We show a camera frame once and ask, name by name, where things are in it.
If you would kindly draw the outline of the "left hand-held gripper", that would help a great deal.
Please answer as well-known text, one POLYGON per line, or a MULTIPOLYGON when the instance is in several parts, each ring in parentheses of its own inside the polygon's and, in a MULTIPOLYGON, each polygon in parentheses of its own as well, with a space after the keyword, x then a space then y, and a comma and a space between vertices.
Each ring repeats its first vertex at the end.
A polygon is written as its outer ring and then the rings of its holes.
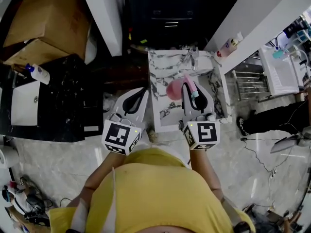
POLYGON ((102 144, 108 151, 129 155, 145 129, 148 89, 140 87, 121 95, 104 120, 102 144))

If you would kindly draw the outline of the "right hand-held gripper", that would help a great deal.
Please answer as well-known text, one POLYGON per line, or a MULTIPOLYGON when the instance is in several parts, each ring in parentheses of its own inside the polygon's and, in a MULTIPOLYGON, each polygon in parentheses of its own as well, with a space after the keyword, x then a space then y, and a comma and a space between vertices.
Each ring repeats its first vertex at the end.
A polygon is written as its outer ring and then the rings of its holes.
POLYGON ((187 83, 182 85, 184 116, 180 120, 190 150, 207 150, 220 142, 220 123, 216 120, 212 96, 198 83, 198 96, 191 97, 187 83))

